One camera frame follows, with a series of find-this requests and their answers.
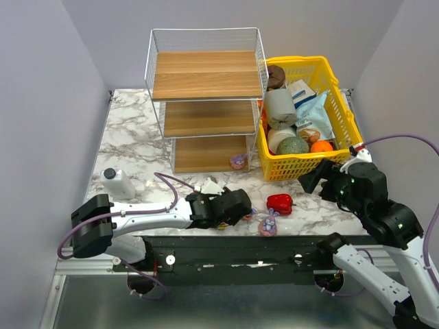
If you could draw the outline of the purple bunny donut toy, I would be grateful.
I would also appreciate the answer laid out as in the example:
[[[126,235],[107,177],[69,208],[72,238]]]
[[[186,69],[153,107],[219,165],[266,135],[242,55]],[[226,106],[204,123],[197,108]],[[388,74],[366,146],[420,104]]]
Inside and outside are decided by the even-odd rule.
[[[256,215],[256,213],[257,213],[257,210],[253,208],[250,213],[243,216],[241,219],[244,221],[249,221]]]

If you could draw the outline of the purple bunny figure toy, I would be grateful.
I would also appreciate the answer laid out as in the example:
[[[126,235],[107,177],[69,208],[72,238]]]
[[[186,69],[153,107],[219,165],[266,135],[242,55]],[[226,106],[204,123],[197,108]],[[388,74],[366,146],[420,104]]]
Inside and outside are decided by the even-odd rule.
[[[230,166],[236,170],[242,170],[246,166],[247,154],[235,155],[230,159]]]

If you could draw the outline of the purple bunny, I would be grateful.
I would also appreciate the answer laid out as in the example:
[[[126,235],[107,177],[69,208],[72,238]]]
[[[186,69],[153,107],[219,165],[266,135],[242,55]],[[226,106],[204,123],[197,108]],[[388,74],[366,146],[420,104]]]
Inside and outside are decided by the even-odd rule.
[[[269,215],[259,223],[259,233],[261,236],[265,237],[273,237],[277,235],[277,224],[276,218],[279,216],[279,213],[275,211],[273,208],[269,209]]]

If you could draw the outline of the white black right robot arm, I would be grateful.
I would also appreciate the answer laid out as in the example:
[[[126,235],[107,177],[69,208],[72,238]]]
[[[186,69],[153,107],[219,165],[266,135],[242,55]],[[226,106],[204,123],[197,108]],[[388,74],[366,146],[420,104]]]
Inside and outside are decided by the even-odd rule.
[[[354,214],[389,254],[404,283],[399,284],[364,259],[338,233],[318,243],[319,260],[354,277],[384,305],[397,328],[437,328],[438,288],[432,278],[437,271],[423,250],[426,236],[414,212],[389,199],[385,174],[371,162],[357,162],[343,169],[324,159],[298,181],[306,193],[321,184],[323,200]]]

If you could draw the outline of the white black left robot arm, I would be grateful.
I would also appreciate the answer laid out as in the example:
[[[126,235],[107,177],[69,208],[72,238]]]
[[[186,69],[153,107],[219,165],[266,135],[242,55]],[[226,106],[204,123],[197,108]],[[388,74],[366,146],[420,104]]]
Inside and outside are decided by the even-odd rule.
[[[108,254],[130,264],[146,257],[146,243],[135,232],[176,228],[209,229],[222,223],[236,225],[252,213],[242,190],[221,194],[192,192],[176,202],[125,204],[111,202],[107,194],[88,200],[71,214],[74,258]]]

